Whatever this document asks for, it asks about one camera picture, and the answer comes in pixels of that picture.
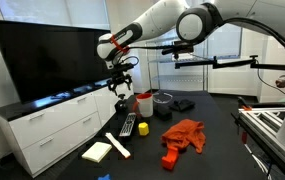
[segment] cabinet drawer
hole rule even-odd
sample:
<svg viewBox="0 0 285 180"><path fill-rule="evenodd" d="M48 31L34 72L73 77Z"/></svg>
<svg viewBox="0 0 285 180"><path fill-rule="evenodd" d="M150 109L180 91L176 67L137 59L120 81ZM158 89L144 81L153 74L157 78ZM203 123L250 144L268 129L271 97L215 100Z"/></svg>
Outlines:
<svg viewBox="0 0 285 180"><path fill-rule="evenodd" d="M24 149L96 111L94 97L86 94L11 121L10 126Z"/></svg>
<svg viewBox="0 0 285 180"><path fill-rule="evenodd" d="M94 113L22 150L32 174L91 137L100 128L98 113Z"/></svg>

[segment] crumpled towel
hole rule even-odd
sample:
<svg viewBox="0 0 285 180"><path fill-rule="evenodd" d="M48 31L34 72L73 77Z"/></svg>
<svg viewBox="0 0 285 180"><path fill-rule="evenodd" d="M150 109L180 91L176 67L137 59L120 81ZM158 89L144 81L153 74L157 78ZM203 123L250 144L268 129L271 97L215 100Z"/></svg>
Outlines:
<svg viewBox="0 0 285 180"><path fill-rule="evenodd" d="M202 147L205 144L205 135L202 129L204 129L203 122L184 119L165 132L161 139L163 143L167 144L167 147L173 146L179 150L192 143L196 148L196 152L201 154Z"/></svg>

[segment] cup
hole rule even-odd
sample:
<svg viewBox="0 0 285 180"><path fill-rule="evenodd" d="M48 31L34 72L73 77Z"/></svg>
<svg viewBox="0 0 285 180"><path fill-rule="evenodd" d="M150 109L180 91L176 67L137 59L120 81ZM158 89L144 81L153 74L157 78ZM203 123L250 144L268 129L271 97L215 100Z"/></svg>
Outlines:
<svg viewBox="0 0 285 180"><path fill-rule="evenodd" d="M137 107L142 117L150 117L153 115L153 95L151 93L143 93L136 96L136 102L133 105L133 111L136 112Z"/></svg>

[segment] drawer handle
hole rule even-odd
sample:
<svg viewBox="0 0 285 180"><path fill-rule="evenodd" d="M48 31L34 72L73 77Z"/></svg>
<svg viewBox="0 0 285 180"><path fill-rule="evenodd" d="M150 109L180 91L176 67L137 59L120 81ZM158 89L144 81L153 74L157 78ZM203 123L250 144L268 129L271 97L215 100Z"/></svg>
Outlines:
<svg viewBox="0 0 285 180"><path fill-rule="evenodd" d="M81 98L81 99L78 99L78 102L83 101L83 100L85 100L85 99L86 99L86 97Z"/></svg>
<svg viewBox="0 0 285 180"><path fill-rule="evenodd" d="M41 117L41 116L43 116L44 114L45 114L45 113L43 112L43 113L38 114L38 115L36 115L36 116L34 116L34 117L30 117L30 120L35 119L35 118L38 118L38 117Z"/></svg>
<svg viewBox="0 0 285 180"><path fill-rule="evenodd" d="M86 122L88 122L88 121L90 121L91 119L92 119L92 117L89 117L88 119L83 120L83 124L86 123Z"/></svg>
<svg viewBox="0 0 285 180"><path fill-rule="evenodd" d="M44 141L44 142L41 142L40 143L40 146L43 146L44 144L48 143L48 142L51 142L54 138L53 137L50 137L48 140Z"/></svg>

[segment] blue object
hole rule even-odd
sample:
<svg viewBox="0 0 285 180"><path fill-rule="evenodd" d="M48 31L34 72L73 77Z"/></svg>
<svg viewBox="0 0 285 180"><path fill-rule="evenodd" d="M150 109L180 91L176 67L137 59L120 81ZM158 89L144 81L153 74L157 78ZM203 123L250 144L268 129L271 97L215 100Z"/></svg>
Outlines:
<svg viewBox="0 0 285 180"><path fill-rule="evenodd" d="M99 179L98 180L111 180L110 179L110 175L109 174L107 174L106 176L104 176L104 177L99 177Z"/></svg>

